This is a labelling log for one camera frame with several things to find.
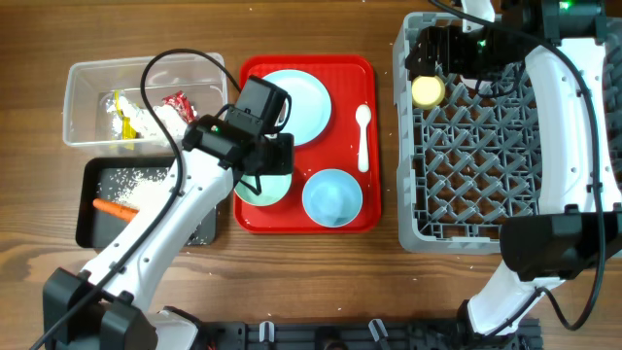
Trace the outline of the green bowl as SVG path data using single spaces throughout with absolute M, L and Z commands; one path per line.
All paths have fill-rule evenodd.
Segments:
M 254 189 L 261 187 L 260 194 L 255 194 L 247 186 Z M 244 175 L 234 188 L 236 195 L 244 202 L 253 206 L 269 206 L 283 199 L 289 191 L 292 175 L 263 175 L 259 181 L 254 176 Z

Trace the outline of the yellow plastic cup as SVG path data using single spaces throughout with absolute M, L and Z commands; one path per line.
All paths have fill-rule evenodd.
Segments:
M 419 76 L 411 86 L 413 105 L 423 110 L 438 106 L 445 96 L 445 84 L 438 76 Z

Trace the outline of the light blue plate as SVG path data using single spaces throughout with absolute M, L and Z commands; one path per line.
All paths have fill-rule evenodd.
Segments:
M 293 69 L 269 73 L 264 79 L 292 97 L 291 117 L 283 132 L 294 136 L 294 145 L 302 146 L 319 137 L 328 125 L 332 109 L 326 87 L 313 75 Z

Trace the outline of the light blue bowl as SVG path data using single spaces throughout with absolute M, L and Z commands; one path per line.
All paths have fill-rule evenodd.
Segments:
M 305 214 L 324 228 L 342 228 L 363 209 L 363 190 L 348 172 L 325 169 L 309 178 L 302 190 Z

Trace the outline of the white plastic spoon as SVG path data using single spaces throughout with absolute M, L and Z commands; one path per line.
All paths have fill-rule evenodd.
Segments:
M 355 117 L 360 130 L 358 169 L 364 173 L 369 170 L 367 127 L 371 121 L 370 108 L 366 104 L 361 104 L 356 110 Z

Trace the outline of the red foil wrapper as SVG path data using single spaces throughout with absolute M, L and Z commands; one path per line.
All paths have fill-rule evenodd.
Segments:
M 196 113 L 187 96 L 180 90 L 162 98 L 164 105 L 172 107 L 182 120 L 192 123 L 196 119 Z

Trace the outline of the white rice pile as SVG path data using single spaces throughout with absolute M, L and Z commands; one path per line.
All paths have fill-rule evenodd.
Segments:
M 98 195 L 105 200 L 139 210 L 154 197 L 168 169 L 129 167 L 105 169 L 98 184 Z

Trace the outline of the white napkin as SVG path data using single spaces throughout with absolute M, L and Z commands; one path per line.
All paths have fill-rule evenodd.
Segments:
M 142 138 L 156 140 L 163 146 L 169 145 L 161 128 L 147 109 L 139 108 L 137 104 L 122 95 L 120 96 L 120 107 L 122 113 L 129 117 L 130 126 Z M 188 123 L 181 115 L 170 105 L 155 106 L 154 111 L 171 137 L 175 141 L 181 140 L 188 127 Z

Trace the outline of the yellow foil wrapper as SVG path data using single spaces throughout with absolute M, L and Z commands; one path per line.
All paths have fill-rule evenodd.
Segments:
M 114 91 L 114 101 L 115 101 L 115 108 L 116 108 L 117 114 L 121 117 L 121 139 L 122 140 L 135 139 L 137 132 L 132 128 L 130 124 L 130 118 L 127 117 L 122 111 L 120 92 L 118 90 Z

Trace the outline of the orange carrot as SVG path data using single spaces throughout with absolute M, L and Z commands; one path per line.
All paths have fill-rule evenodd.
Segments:
M 138 214 L 136 209 L 101 198 L 95 198 L 92 205 L 95 209 L 128 223 Z

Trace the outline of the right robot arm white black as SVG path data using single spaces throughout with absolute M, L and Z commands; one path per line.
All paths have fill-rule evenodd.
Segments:
M 578 330 L 594 309 L 606 261 L 621 248 L 621 192 L 610 169 L 602 83 L 605 3 L 501 6 L 497 17 L 487 1 L 444 5 L 458 23 L 421 29 L 404 60 L 412 79 L 443 71 L 475 82 L 522 62 L 536 96 L 539 212 L 502 225 L 499 267 L 459 310 L 452 339 L 463 349 L 498 345 L 541 299 L 591 269 L 595 279 L 579 320 L 564 322 Z

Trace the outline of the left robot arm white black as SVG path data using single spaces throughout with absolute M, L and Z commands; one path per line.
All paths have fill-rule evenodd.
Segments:
M 96 258 L 44 286 L 44 334 L 35 348 L 206 349 L 203 323 L 174 307 L 149 311 L 164 272 L 243 176 L 290 174 L 294 138 L 279 115 L 288 93 L 252 76 L 237 102 L 190 124 L 152 203 Z

